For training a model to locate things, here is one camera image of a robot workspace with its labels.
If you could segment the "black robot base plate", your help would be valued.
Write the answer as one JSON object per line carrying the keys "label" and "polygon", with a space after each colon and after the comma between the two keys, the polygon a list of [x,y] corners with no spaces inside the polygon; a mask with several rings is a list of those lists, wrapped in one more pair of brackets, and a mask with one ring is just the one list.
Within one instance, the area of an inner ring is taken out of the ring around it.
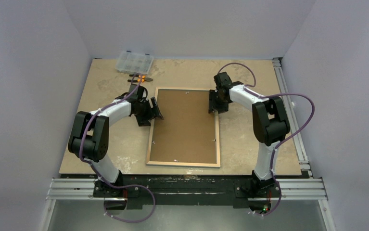
{"label": "black robot base plate", "polygon": [[121,198],[127,209],[144,205],[197,205],[250,208],[266,213],[280,194],[273,179],[253,175],[138,175],[122,174],[111,186],[94,182],[96,198]]}

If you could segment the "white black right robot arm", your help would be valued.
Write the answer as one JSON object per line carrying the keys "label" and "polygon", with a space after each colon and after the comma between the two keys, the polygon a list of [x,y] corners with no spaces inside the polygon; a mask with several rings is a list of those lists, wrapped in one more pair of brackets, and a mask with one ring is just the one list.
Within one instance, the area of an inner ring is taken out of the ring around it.
{"label": "white black right robot arm", "polygon": [[259,142],[258,158],[252,172],[250,189],[262,196],[275,184],[274,163],[278,145],[290,132],[282,98],[258,94],[242,82],[233,82],[226,72],[214,76],[215,89],[209,90],[209,113],[224,113],[230,103],[238,103],[252,113],[253,131]]}

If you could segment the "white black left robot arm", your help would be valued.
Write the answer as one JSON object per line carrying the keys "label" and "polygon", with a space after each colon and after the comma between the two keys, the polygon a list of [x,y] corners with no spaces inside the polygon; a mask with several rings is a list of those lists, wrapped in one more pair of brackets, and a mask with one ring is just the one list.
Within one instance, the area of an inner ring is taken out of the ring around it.
{"label": "white black left robot arm", "polygon": [[91,112],[79,111],[74,119],[67,149],[106,183],[105,191],[112,197],[122,194],[124,184],[118,180],[121,172],[107,156],[109,128],[119,120],[134,116],[138,126],[148,127],[151,120],[163,119],[155,97],[139,84],[115,98],[110,104]]}

